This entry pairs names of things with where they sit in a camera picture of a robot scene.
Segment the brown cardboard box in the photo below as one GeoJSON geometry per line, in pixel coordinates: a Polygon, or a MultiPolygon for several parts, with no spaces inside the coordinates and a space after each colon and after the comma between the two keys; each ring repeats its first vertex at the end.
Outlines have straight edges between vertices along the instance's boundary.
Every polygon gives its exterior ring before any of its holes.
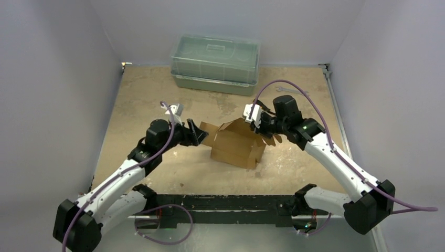
{"type": "Polygon", "coordinates": [[[220,126],[201,122],[199,128],[208,132],[202,142],[211,148],[210,158],[243,169],[253,170],[260,163],[267,146],[282,143],[282,137],[271,138],[254,133],[244,118],[226,122],[220,126]]]}

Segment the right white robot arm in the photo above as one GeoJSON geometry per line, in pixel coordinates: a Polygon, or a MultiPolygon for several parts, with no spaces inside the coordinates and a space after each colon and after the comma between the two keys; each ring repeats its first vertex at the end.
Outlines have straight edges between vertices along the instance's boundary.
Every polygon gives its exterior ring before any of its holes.
{"type": "Polygon", "coordinates": [[[365,235],[392,214],[392,182],[381,182],[360,168],[333,143],[326,128],[302,116],[292,96],[275,98],[273,106],[275,111],[270,112],[259,101],[245,105],[243,117],[251,130],[270,139],[285,136],[322,164],[345,190],[342,194],[308,184],[295,193],[291,215],[320,209],[342,216],[354,231],[365,235]]]}

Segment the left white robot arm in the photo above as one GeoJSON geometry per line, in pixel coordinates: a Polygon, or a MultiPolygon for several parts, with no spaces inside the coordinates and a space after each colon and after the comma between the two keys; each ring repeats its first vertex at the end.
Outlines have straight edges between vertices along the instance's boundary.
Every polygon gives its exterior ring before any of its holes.
{"type": "Polygon", "coordinates": [[[192,119],[186,123],[163,119],[151,122],[121,166],[91,192],[75,201],[64,200],[57,209],[53,237],[62,251],[93,251],[102,236],[129,215],[161,213],[157,193],[137,182],[161,162],[162,155],[177,146],[198,146],[208,136],[192,119]]]}

